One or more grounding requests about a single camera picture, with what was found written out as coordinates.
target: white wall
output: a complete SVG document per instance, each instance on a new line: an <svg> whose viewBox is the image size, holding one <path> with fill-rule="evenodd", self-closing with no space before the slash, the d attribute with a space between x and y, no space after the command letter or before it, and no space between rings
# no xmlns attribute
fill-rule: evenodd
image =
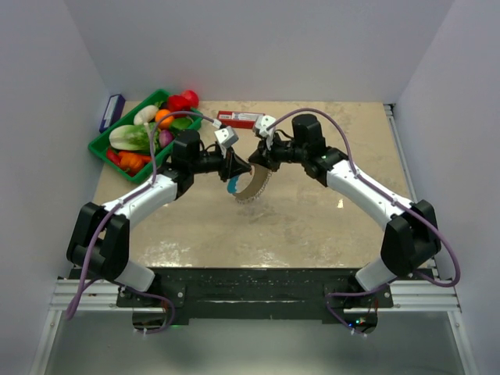
<svg viewBox="0 0 500 375"><path fill-rule="evenodd" d="M95 189L108 92L63 0L3 2L0 35L0 373L23 374Z"/></svg>
<svg viewBox="0 0 500 375"><path fill-rule="evenodd" d="M393 102L452 0L65 0L106 86Z"/></svg>
<svg viewBox="0 0 500 375"><path fill-rule="evenodd" d="M481 373L500 335L500 2L457 0L396 105L419 197L462 264L457 291Z"/></svg>

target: metal frame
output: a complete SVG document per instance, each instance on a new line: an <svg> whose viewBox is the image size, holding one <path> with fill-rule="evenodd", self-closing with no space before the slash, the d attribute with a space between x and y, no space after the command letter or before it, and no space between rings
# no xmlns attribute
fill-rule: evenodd
<svg viewBox="0 0 500 375"><path fill-rule="evenodd" d="M391 127L391 133L399 155L399 160L409 193L413 201L416 200L416 192L406 165L402 144L399 140L395 119L390 105L384 105L387 120ZM432 259L427 263L432 269L433 275L438 278L436 262ZM77 292L78 280L58 280L52 296L47 320L42 331L40 344L31 368L30 375L43 375L48 365L48 360L55 340L61 315ZM391 293L394 307L390 309L379 309L384 312L394 313L428 313L447 312L450 326L459 351L460 359L465 374L477 374L477 365L472 354L469 339L466 335L460 312L459 300L454 288L440 288L423 280L398 280L391 284ZM89 287L80 301L81 311L121 311L121 312L154 312L162 311L160 308L119 308L116 306L118 288L107 281L98 281ZM349 309L345 313L364 313L366 309Z"/></svg>

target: white radish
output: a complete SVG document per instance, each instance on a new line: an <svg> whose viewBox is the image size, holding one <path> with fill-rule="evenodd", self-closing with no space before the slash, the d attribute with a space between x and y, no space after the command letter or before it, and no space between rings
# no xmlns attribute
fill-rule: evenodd
<svg viewBox="0 0 500 375"><path fill-rule="evenodd" d="M134 116L134 125L143 125L153 120L159 108L156 105L147 105Z"/></svg>

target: purple onion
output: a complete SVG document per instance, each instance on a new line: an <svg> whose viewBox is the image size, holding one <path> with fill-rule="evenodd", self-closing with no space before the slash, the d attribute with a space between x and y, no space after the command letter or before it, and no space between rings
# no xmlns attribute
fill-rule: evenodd
<svg viewBox="0 0 500 375"><path fill-rule="evenodd" d="M166 146L169 145L171 141L173 141L173 135L168 130L162 130L159 133L158 140L159 140L159 146L161 148L165 148Z"/></svg>

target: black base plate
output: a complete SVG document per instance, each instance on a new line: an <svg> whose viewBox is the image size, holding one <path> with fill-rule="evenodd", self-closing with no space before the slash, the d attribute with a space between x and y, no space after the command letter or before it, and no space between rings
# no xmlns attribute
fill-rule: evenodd
<svg viewBox="0 0 500 375"><path fill-rule="evenodd" d="M325 307L325 295L346 291L357 269L195 269L154 268L161 290L176 307L175 324L189 319L321 320L337 323ZM330 305L369 308L393 306L390 288L364 298L332 298ZM151 301L125 295L119 307L145 307ZM356 319L357 314L349 314Z"/></svg>

